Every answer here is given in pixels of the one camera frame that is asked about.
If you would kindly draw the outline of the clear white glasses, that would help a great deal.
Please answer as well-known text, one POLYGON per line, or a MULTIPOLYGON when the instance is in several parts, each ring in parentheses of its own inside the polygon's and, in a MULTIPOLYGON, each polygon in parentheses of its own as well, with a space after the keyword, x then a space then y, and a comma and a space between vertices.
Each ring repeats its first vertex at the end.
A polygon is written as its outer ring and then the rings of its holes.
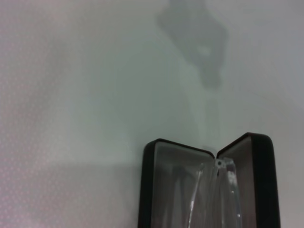
POLYGON ((242 228, 236 166, 232 159, 200 165, 184 228, 242 228))

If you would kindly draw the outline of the black glasses case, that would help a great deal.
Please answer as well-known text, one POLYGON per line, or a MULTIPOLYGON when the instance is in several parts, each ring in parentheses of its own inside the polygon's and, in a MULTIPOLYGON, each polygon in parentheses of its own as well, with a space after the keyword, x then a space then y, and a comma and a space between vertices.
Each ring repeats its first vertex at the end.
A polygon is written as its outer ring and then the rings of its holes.
POLYGON ((232 159, 242 228, 281 228, 274 147, 264 134, 246 133, 212 154, 165 139, 143 151, 137 228, 184 228, 200 165, 232 159))

